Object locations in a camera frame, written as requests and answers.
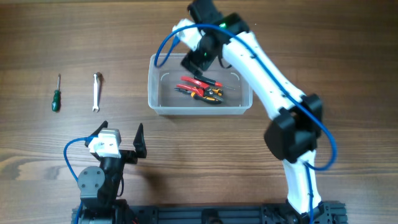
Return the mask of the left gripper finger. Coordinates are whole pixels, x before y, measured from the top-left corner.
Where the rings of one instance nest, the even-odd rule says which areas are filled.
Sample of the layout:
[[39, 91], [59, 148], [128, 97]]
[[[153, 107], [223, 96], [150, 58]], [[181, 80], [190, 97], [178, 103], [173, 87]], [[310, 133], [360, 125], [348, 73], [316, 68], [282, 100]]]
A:
[[133, 141], [136, 152], [146, 152], [146, 143], [144, 140], [144, 126], [141, 123], [137, 129], [136, 136]]
[[100, 133], [100, 131], [103, 128], [107, 128], [108, 127], [108, 122], [107, 121], [103, 121], [101, 123], [101, 125], [99, 126], [99, 128], [97, 128], [90, 136], [85, 138], [85, 146], [88, 147], [90, 142], [92, 141], [93, 138], [97, 137], [98, 134]]

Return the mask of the small silver wrench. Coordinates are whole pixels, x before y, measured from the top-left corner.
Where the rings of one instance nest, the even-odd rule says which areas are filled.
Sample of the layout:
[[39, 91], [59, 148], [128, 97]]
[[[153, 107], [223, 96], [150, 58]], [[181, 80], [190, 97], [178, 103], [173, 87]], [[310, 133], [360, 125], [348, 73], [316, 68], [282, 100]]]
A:
[[101, 73], [96, 72], [93, 74], [94, 82], [93, 82], [93, 112], [98, 112], [99, 108], [99, 100], [100, 100], [100, 87], [101, 87], [101, 80], [100, 80]]

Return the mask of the black red screwdriver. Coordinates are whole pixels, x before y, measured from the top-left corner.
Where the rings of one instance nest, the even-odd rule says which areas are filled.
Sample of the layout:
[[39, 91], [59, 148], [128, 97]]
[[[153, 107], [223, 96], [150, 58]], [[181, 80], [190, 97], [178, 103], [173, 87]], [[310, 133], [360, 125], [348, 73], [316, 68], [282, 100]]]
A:
[[226, 86], [220, 82], [217, 82], [216, 80], [212, 80], [210, 78], [204, 77], [203, 75], [200, 75], [200, 76], [195, 75], [194, 79], [199, 80], [199, 81], [206, 83], [208, 85], [211, 85], [211, 86], [216, 86], [218, 88], [228, 88], [230, 90], [235, 90], [235, 88], [233, 88], [233, 87]]

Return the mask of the red handled cutting pliers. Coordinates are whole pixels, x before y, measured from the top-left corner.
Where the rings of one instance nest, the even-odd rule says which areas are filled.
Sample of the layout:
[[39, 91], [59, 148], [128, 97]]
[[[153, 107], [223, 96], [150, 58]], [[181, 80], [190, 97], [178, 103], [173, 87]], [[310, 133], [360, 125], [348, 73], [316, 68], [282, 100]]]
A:
[[183, 88], [185, 90], [190, 90], [196, 93], [197, 95], [210, 96], [218, 100], [221, 100], [222, 103], [224, 102], [224, 99], [222, 98], [223, 96], [222, 89], [208, 85], [191, 77], [182, 76], [181, 80], [187, 82], [187, 84], [186, 83], [177, 84], [176, 88]]

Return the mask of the orange black long-nose pliers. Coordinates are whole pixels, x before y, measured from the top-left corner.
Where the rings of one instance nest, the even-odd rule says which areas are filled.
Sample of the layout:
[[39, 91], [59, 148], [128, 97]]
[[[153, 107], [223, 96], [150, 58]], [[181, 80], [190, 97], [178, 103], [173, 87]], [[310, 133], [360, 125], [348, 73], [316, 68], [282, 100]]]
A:
[[185, 90], [183, 88], [174, 88], [174, 90], [176, 90], [178, 92], [181, 92], [183, 94], [186, 94], [186, 95], [190, 95], [193, 99], [204, 101], [205, 103], [208, 103], [208, 104], [218, 105], [218, 104], [222, 103], [221, 100], [218, 100], [216, 98], [213, 98], [213, 97], [210, 97], [210, 96], [200, 96], [200, 95], [197, 95], [196, 93], [194, 93], [194, 92], [192, 92], [190, 90]]

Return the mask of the green handled screwdriver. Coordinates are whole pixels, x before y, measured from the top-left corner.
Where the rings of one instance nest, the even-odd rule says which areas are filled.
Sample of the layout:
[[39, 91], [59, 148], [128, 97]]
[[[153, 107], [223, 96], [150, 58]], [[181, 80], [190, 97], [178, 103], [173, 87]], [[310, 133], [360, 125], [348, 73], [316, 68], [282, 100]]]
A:
[[58, 79], [57, 79], [57, 87], [54, 91], [53, 95], [53, 101], [52, 101], [52, 111], [58, 112], [60, 110], [60, 102], [61, 102], [61, 91], [60, 91], [60, 80], [61, 80], [61, 74], [58, 74]]

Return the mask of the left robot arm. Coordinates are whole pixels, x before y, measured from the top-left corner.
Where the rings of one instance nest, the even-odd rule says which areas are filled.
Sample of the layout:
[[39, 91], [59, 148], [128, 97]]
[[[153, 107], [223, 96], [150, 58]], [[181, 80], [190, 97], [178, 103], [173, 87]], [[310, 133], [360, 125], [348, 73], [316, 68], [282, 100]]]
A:
[[90, 136], [69, 142], [84, 141], [89, 152], [98, 161], [98, 166], [89, 166], [73, 174], [80, 190], [80, 204], [72, 212], [72, 223], [139, 223], [130, 209], [124, 192], [124, 166], [137, 164], [147, 157], [144, 127], [139, 125], [133, 140], [133, 150], [119, 148], [121, 135], [118, 129], [108, 127], [104, 121]]

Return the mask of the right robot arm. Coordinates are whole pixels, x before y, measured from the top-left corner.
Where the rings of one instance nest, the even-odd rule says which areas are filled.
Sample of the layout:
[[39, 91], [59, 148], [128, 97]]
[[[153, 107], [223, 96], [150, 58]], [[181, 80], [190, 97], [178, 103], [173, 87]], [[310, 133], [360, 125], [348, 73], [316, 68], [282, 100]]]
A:
[[254, 32], [237, 14], [222, 15], [212, 1], [193, 1], [191, 19], [174, 27], [190, 51], [181, 64], [206, 84], [215, 59], [227, 61], [256, 92], [271, 123], [264, 134], [270, 152], [283, 163], [287, 201], [299, 215], [310, 215], [321, 202], [315, 182], [317, 139], [324, 130], [323, 105], [317, 95], [307, 96], [286, 79], [261, 49]]

